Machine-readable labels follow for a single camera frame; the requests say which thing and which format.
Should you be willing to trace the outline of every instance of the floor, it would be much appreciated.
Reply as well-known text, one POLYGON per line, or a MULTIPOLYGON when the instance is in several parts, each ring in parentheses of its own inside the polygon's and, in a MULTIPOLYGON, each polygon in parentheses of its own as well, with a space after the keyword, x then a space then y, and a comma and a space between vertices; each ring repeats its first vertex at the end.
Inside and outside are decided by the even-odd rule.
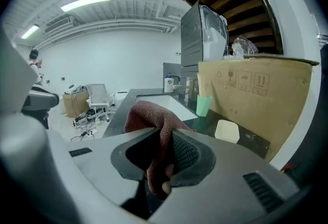
MULTIPOLYGON (((114 114, 109 114, 109 119, 111 120, 114 114)), ((65 142, 70 141, 86 141, 86 140, 92 140, 97 138, 102 138, 104 135, 104 132, 109 124, 109 122, 106 121, 105 117, 103 116, 100 120, 100 125, 95 124, 88 124, 88 127, 96 128, 98 130, 97 133, 95 133, 94 138, 93 136, 85 136, 83 138, 76 137, 80 136, 81 133, 84 130, 81 129, 75 129, 73 127, 73 118, 67 117, 66 114, 59 114, 56 109, 51 109, 49 111, 49 117, 48 117, 48 125, 49 129, 57 131, 61 134, 61 137, 65 142)))

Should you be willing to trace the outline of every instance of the white chair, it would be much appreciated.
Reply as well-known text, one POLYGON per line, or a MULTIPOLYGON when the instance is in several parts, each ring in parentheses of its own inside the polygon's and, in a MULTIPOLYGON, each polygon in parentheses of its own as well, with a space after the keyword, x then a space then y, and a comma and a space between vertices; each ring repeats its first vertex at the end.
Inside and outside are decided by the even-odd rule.
POLYGON ((114 111, 106 111, 112 104, 115 104, 115 94, 108 95, 105 84, 89 84, 86 85, 89 95, 90 102, 89 107, 94 109, 97 114, 97 109, 102 108, 102 112, 96 117, 96 120, 104 115, 106 121, 109 122, 108 114, 115 113, 114 111))

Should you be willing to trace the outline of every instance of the bottle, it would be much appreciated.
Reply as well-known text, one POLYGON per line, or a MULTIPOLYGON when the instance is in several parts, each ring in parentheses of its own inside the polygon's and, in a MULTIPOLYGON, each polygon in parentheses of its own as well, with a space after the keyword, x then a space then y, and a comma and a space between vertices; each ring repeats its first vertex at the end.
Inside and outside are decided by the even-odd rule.
POLYGON ((173 92, 174 79, 171 77, 171 73, 164 79, 164 93, 173 92))

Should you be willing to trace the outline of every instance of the plastic bag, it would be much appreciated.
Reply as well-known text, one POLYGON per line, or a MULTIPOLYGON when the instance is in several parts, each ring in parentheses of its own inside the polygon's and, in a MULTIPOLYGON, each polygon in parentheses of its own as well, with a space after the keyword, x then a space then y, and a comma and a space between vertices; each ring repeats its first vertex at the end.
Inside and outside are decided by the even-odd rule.
POLYGON ((258 54, 256 46, 243 37, 242 35, 238 36, 232 44, 232 55, 226 55, 223 59, 227 58, 243 58, 244 54, 258 54))

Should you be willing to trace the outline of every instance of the kitchen counter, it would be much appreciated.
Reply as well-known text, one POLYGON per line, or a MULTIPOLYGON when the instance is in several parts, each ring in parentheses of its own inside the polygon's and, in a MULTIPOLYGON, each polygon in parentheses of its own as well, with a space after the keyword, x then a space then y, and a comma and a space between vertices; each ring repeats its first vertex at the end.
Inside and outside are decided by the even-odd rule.
MULTIPOLYGON (((124 125, 127 120, 130 108, 135 104, 138 96, 151 95, 170 95, 180 102, 183 106, 188 108, 191 112, 196 114, 197 102, 185 101, 183 95, 174 93, 164 93, 163 89, 132 89, 123 100, 114 117, 110 121, 103 137, 110 137, 114 135, 124 134, 124 125)), ((219 120, 228 120, 222 115, 219 115, 212 110, 209 110, 206 117, 197 117, 191 120, 183 121, 189 128, 196 130, 198 133, 214 137, 216 126, 219 120)), ((264 138, 254 134, 246 128, 238 125, 240 139, 237 144, 244 146, 262 158, 265 158, 270 142, 264 138)))

